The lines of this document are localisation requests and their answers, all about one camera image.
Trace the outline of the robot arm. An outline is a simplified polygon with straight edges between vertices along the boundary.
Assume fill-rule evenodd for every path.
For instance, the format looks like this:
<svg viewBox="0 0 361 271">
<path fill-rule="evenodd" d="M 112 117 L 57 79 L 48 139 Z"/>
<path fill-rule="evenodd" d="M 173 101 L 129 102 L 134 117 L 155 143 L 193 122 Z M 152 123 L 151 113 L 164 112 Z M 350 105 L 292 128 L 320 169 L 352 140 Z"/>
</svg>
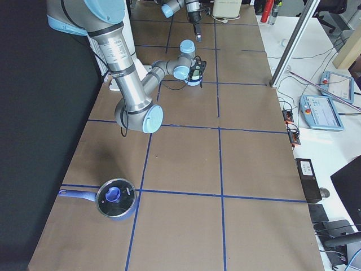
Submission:
<svg viewBox="0 0 361 271">
<path fill-rule="evenodd" d="M 206 61 L 196 55 L 191 40 L 180 43 L 175 60 L 154 62 L 140 77 L 125 1 L 47 1 L 49 26 L 60 32 L 94 39 L 105 58 L 105 66 L 122 94 L 115 119 L 125 136 L 128 130 L 156 132 L 163 110 L 154 104 L 151 93 L 167 75 L 189 86 L 201 85 Z"/>
<path fill-rule="evenodd" d="M 197 0 L 169 0 L 169 1 L 155 1 L 157 5 L 161 6 L 161 11 L 166 18 L 175 15 L 182 8 L 186 8 L 187 19 L 193 25 L 193 31 L 197 42 L 202 41 L 201 19 L 202 9 L 201 4 Z"/>
</svg>

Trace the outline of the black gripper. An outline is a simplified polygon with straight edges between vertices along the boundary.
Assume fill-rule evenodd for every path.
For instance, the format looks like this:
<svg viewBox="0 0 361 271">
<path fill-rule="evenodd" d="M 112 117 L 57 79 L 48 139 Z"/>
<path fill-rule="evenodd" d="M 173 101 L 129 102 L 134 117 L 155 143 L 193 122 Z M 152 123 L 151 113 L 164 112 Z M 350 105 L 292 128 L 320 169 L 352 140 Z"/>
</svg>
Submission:
<svg viewBox="0 0 361 271">
<path fill-rule="evenodd" d="M 197 42 L 202 41 L 202 30 L 199 22 L 201 21 L 201 11 L 187 12 L 188 21 L 193 24 L 193 31 Z"/>
</svg>

